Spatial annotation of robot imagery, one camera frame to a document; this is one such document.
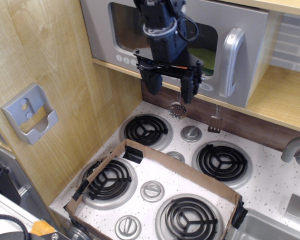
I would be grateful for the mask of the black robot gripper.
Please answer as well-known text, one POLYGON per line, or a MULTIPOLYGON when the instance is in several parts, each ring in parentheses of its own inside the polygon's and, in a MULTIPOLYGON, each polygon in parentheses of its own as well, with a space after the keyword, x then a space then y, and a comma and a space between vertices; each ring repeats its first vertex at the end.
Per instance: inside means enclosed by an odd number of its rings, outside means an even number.
POLYGON ((157 69, 167 68, 167 73, 186 69, 180 79, 181 96, 184 104, 190 104, 204 78, 198 74, 203 62, 187 50, 188 42, 198 37, 199 28, 182 12, 186 1, 135 0, 134 4, 143 18, 142 30, 149 43, 149 48, 133 51, 147 90, 155 96, 162 88, 163 78, 157 69))

